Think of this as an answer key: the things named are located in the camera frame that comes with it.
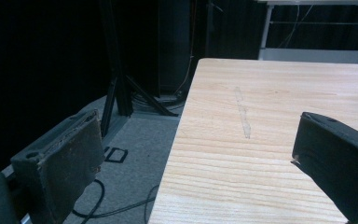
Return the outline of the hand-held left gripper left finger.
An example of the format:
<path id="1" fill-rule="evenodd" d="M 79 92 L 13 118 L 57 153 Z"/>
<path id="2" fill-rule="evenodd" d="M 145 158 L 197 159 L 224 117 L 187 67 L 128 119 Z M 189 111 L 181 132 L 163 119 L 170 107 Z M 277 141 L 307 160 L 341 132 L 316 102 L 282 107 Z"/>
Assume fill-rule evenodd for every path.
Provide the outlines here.
<path id="1" fill-rule="evenodd" d="M 63 120 L 11 159 L 34 224 L 62 224 L 104 161 L 96 110 Z"/>

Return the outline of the white metal shelf rack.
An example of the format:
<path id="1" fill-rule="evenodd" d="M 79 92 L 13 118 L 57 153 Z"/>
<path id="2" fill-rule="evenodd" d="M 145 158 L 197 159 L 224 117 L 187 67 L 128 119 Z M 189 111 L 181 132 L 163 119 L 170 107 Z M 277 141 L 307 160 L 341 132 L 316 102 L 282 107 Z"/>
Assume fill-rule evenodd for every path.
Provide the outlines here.
<path id="1" fill-rule="evenodd" d="M 261 61 L 358 63 L 358 50 L 268 48 L 269 26 L 278 24 L 271 16 L 276 6 L 358 6 L 358 0 L 256 0 L 267 5 L 258 59 Z"/>

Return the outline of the dark curtain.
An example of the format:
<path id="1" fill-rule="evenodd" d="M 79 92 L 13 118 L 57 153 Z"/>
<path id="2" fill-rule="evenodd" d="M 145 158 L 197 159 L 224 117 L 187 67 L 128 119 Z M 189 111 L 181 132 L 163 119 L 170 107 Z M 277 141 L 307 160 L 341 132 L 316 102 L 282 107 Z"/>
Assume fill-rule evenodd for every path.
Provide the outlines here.
<path id="1" fill-rule="evenodd" d="M 98 0 L 0 0 L 0 170 L 108 79 Z"/>

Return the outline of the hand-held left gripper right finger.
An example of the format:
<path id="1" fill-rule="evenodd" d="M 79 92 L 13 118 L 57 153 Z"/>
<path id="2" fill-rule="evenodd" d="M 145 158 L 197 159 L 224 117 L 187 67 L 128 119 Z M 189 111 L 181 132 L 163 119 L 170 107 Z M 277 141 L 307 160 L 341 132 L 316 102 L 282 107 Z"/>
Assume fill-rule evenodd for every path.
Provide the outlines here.
<path id="1" fill-rule="evenodd" d="M 351 224 L 358 224 L 358 131 L 329 117 L 304 112 L 292 164 L 333 201 Z"/>

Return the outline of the black metal stand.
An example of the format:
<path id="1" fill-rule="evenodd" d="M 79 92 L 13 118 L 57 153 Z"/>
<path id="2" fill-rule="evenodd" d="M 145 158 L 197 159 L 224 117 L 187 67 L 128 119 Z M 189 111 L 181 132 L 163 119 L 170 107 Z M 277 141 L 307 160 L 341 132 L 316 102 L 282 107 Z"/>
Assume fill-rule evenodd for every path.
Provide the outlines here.
<path id="1" fill-rule="evenodd" d="M 102 137 L 106 137 L 109 134 L 114 105 L 117 105 L 120 119 L 128 118 L 133 113 L 131 94 L 128 87 L 133 88 L 137 93 L 143 96 L 146 102 L 155 108 L 160 115 L 177 117 L 177 114 L 169 111 L 151 94 L 147 93 L 133 77 L 124 73 L 122 60 L 120 59 L 113 0 L 99 0 L 99 6 L 111 74 L 101 120 Z"/>

